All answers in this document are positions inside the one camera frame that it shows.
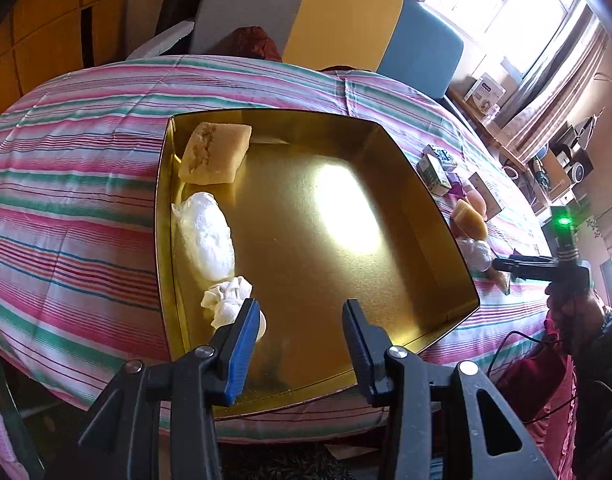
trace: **hand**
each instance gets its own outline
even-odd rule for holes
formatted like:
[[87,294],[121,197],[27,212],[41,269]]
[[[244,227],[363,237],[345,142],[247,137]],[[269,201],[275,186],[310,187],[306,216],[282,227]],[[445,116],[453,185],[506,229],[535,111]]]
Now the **hand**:
[[550,283],[546,287],[546,294],[564,351],[576,357],[583,346],[601,331],[608,308],[593,290],[568,298],[567,291],[561,285]]

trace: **brown bag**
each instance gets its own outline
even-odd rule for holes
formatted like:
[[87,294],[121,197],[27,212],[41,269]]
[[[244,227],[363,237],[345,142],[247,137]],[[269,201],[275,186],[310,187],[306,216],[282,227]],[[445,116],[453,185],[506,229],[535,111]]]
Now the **brown bag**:
[[282,62],[277,45],[261,27],[236,28],[206,54]]

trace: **tray rim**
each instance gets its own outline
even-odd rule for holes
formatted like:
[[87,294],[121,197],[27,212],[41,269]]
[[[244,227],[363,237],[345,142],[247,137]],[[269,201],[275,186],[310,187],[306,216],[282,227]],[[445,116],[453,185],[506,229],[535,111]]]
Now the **tray rim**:
[[[158,228],[157,228],[157,224],[159,223],[157,220],[157,202],[158,202],[158,197],[159,197],[159,193],[160,190],[163,188],[163,183],[161,183],[161,168],[162,168],[162,161],[163,161],[163,156],[164,156],[164,146],[166,144],[167,138],[168,138],[168,128],[169,126],[171,128],[173,128],[174,126],[174,119],[176,117],[181,117],[181,116],[186,116],[186,115],[199,115],[199,114],[208,114],[208,113],[219,113],[219,112],[244,112],[245,110],[250,111],[250,110],[265,110],[266,112],[270,112],[272,110],[277,110],[277,111],[282,111],[282,112],[301,112],[301,113],[308,113],[308,114],[324,114],[324,115],[329,115],[329,116],[342,116],[342,117],[346,117],[346,118],[351,118],[354,120],[359,120],[359,121],[364,121],[370,124],[373,124],[374,126],[382,129],[384,131],[384,133],[388,136],[388,139],[390,139],[390,142],[393,142],[395,147],[397,148],[397,151],[400,153],[401,156],[403,156],[406,159],[406,162],[409,164],[412,172],[417,176],[417,178],[419,178],[421,180],[421,178],[419,177],[419,174],[417,173],[417,170],[415,170],[415,167],[412,165],[412,163],[410,163],[410,161],[407,159],[406,155],[404,154],[403,150],[401,150],[401,148],[397,145],[397,143],[395,142],[395,140],[392,138],[392,136],[388,133],[388,131],[385,129],[384,126],[382,126],[381,124],[377,123],[376,121],[372,121],[369,119],[363,119],[363,118],[356,118],[356,117],[351,117],[351,116],[344,116],[342,114],[334,114],[334,113],[330,113],[330,112],[322,112],[319,110],[299,110],[297,108],[265,108],[265,107],[240,107],[240,108],[219,108],[219,109],[211,109],[211,110],[196,110],[196,111],[192,111],[192,112],[184,112],[182,114],[174,114],[172,116],[170,116],[166,122],[166,129],[164,131],[164,138],[162,140],[161,143],[161,149],[159,152],[159,160],[158,160],[158,166],[157,166],[157,182],[155,184],[155,200],[153,201],[155,206],[153,208],[153,239],[155,242],[155,270],[157,272],[157,294],[159,296],[159,306],[160,306],[160,314],[162,317],[162,322],[164,325],[164,336],[166,338],[166,343],[167,343],[167,350],[168,350],[168,356],[169,359],[171,361],[174,361],[176,359],[179,359],[182,355],[184,355],[186,353],[185,348],[183,347],[183,343],[181,345],[181,348],[179,348],[179,345],[177,343],[171,344],[171,340],[170,338],[172,337],[172,334],[169,334],[169,330],[175,332],[175,335],[178,335],[179,337],[177,338],[178,341],[183,341],[183,334],[182,334],[182,330],[181,330],[181,323],[180,323],[180,319],[179,319],[179,315],[175,316],[175,320],[172,319],[167,319],[170,318],[170,315],[166,315],[164,313],[164,308],[163,308],[163,301],[162,301],[162,279],[161,279],[161,273],[159,272],[159,259],[161,256],[161,250],[159,248],[159,244],[157,243],[157,233],[158,233]],[[424,185],[423,186],[423,190],[425,190],[426,195],[428,195],[428,197],[433,201],[433,203],[435,204],[435,208],[437,210],[437,213],[439,214],[439,216],[441,217],[441,219],[445,222],[445,218],[442,215],[441,211],[439,210],[439,206],[437,205],[436,201],[435,201],[435,197],[433,197],[433,195],[430,193],[430,191],[427,189],[427,187]],[[459,259],[461,261],[461,263],[463,264],[463,268],[466,270],[466,273],[468,274],[468,278],[469,278],[469,282],[470,282],[470,286],[471,289],[474,293],[474,307],[472,308],[471,312],[469,312],[468,314],[466,314],[463,318],[459,319],[457,322],[454,322],[451,327],[449,327],[449,329],[445,330],[445,332],[443,332],[442,329],[435,329],[434,331],[431,331],[427,334],[424,334],[422,336],[420,336],[419,338],[413,339],[412,341],[408,342],[407,344],[404,344],[403,346],[409,350],[411,350],[410,346],[412,346],[414,344],[415,341],[417,341],[418,339],[424,337],[424,336],[428,336],[428,335],[432,335],[433,332],[442,332],[440,335],[434,336],[432,342],[428,343],[428,344],[424,344],[421,348],[418,348],[416,350],[416,353],[422,352],[425,349],[429,348],[430,346],[432,346],[433,344],[435,344],[436,342],[440,341],[441,339],[443,339],[445,336],[447,336],[449,333],[451,333],[453,330],[455,330],[460,324],[462,324],[465,320],[467,320],[468,318],[470,318],[471,316],[473,316],[474,313],[476,313],[479,308],[481,307],[481,298],[479,296],[478,291],[476,290],[476,286],[474,286],[474,281],[472,278],[472,275],[470,273],[470,271],[468,270],[468,266],[466,264],[465,259],[463,258],[461,252],[459,251],[459,247],[457,245],[457,241],[455,240],[454,236],[452,235],[452,233],[450,232],[449,226],[447,224],[447,222],[445,222],[445,228],[446,230],[449,232],[450,238],[452,240],[452,244],[455,246],[455,248],[457,249],[457,254],[459,255]],[[168,247],[171,248],[172,246],[172,240],[169,239],[168,241]],[[173,272],[171,272],[172,275],[172,282],[174,283],[175,280],[175,275]],[[174,291],[174,285],[173,285],[173,291],[172,294],[174,297],[176,297],[175,291]],[[173,354],[173,349],[171,348],[172,346],[176,347],[176,353]],[[329,384],[330,386],[333,386],[334,384],[337,384],[337,386],[333,386],[333,388],[327,388],[327,392],[321,392],[321,385],[322,384]],[[228,420],[228,419],[233,419],[233,418],[240,418],[241,416],[246,416],[246,415],[253,415],[253,414],[259,414],[259,413],[268,413],[268,412],[276,412],[279,410],[283,410],[286,408],[290,408],[292,406],[299,406],[301,404],[306,404],[308,402],[313,402],[315,400],[318,399],[324,399],[326,397],[330,397],[334,394],[337,394],[339,392],[343,392],[345,390],[349,390],[350,388],[356,386],[356,379],[355,379],[355,374],[353,373],[353,370],[347,370],[345,372],[342,372],[340,374],[337,374],[335,376],[329,377],[329,378],[325,378],[321,381],[318,381],[316,383],[312,383],[312,384],[307,384],[306,386],[302,386],[300,388],[297,388],[295,390],[288,390],[285,392],[282,392],[280,394],[272,394],[269,395],[267,397],[260,397],[259,399],[254,399],[254,400],[249,400],[248,402],[237,402],[235,403],[233,406],[229,407],[229,408],[223,408],[220,406],[215,406],[214,407],[214,416],[215,416],[215,420]],[[270,400],[287,400],[288,402],[286,403],[282,403],[281,405],[277,405],[277,402],[269,402]]]

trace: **white plastic bag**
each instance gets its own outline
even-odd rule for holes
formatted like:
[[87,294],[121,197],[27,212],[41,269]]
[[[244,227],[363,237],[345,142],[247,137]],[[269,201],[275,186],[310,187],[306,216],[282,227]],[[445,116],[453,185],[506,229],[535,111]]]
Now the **white plastic bag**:
[[211,283],[234,275],[235,250],[230,228],[213,195],[195,193],[179,207],[171,205],[185,252],[201,276]]
[[492,265],[494,256],[490,245],[485,240],[457,238],[457,245],[466,261],[468,269],[485,272]]

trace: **white box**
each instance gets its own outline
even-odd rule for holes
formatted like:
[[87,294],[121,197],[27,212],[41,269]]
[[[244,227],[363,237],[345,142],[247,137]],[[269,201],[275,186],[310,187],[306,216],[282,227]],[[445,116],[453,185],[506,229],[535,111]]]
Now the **white box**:
[[474,106],[486,115],[490,108],[502,98],[503,94],[505,94],[505,88],[487,73],[484,73],[466,94],[464,101],[471,99]]
[[503,210],[503,202],[496,186],[491,182],[486,184],[478,173],[473,173],[468,179],[486,202],[486,221],[497,216]]
[[425,153],[417,163],[417,173],[421,176],[423,183],[433,195],[444,196],[451,190],[451,183],[446,172],[441,167],[441,162],[434,155]]

